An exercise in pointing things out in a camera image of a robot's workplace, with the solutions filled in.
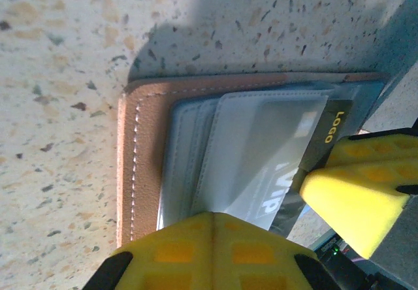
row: leather wallet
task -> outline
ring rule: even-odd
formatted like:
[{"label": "leather wallet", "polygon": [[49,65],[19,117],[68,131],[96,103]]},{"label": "leather wallet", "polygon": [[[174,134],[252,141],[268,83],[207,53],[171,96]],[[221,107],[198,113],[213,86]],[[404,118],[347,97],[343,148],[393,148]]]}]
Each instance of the leather wallet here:
[{"label": "leather wallet", "polygon": [[385,77],[380,73],[274,72],[154,78],[128,84],[118,107],[118,246],[156,230],[170,109],[177,101],[312,80]]}]

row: speckled countertop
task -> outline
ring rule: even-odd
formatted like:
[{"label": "speckled countertop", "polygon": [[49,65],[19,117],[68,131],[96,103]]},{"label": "speckled countertop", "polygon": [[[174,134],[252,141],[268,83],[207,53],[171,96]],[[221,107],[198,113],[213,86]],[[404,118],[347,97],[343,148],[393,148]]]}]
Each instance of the speckled countertop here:
[{"label": "speckled countertop", "polygon": [[0,0],[0,289],[81,289],[116,247],[116,109],[129,78],[387,71],[400,84],[366,126],[385,114],[410,125],[417,6]]}]

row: granite countertop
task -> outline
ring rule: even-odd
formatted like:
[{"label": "granite countertop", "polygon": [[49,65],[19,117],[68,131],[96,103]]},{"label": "granite countertop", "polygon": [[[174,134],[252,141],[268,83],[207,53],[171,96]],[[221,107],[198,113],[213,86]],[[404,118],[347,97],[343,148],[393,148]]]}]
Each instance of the granite countertop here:
[{"label": "granite countertop", "polygon": [[[0,289],[81,289],[115,249],[117,107],[128,80],[387,71],[403,78],[399,95],[416,93],[417,5],[0,0]],[[395,122],[416,117],[409,98]]]}]

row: white stitching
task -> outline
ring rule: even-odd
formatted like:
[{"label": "white stitching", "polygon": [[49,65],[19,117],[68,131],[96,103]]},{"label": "white stitching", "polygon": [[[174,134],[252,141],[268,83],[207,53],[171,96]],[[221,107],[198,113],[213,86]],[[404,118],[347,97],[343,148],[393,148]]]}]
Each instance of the white stitching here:
[{"label": "white stitching", "polygon": [[[283,84],[285,83],[284,81],[279,81],[279,82],[269,82],[269,83],[265,83],[265,84],[242,84],[239,86],[224,86],[224,87],[218,87],[218,88],[209,88],[210,90],[220,90],[220,89],[238,89],[238,88],[243,88],[246,86],[252,86],[252,87],[257,87],[257,86],[272,86],[274,84]],[[187,93],[188,91],[201,91],[201,92],[205,92],[207,91],[208,88],[200,88],[200,89],[183,89],[182,91],[170,91],[170,92],[162,92],[162,93],[149,93],[145,96],[145,98],[149,98],[149,97],[155,97],[155,96],[163,96],[163,95],[175,95],[175,94],[181,94],[181,93]],[[137,171],[137,158],[138,158],[138,154],[137,154],[137,142],[138,142],[138,126],[139,126],[139,112],[140,112],[140,107],[141,107],[141,103],[144,99],[139,99],[138,100],[138,104],[137,107],[135,108],[137,113],[135,114],[135,126],[134,126],[134,135],[133,135],[133,171],[132,171],[132,193],[131,193],[131,241],[133,240],[133,230],[134,230],[134,207],[135,207],[135,174]]]}]

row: wallet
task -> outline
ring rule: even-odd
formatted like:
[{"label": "wallet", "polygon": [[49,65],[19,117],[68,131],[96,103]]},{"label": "wallet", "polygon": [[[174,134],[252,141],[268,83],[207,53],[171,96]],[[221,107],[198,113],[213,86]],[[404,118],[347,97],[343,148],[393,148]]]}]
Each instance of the wallet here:
[{"label": "wallet", "polygon": [[[361,116],[347,118],[341,132],[353,134],[386,79],[374,72],[274,72],[128,84],[118,107],[118,246],[205,210],[238,215],[268,229],[280,204],[257,201],[254,193],[270,195],[262,187],[267,176],[295,173],[303,164],[328,102],[349,93],[337,85],[374,85],[372,94],[364,92],[366,102],[357,97],[350,106]],[[286,143],[289,130],[293,139]],[[280,167],[277,160],[289,152],[288,165]],[[240,187],[243,180],[250,186]]]}]

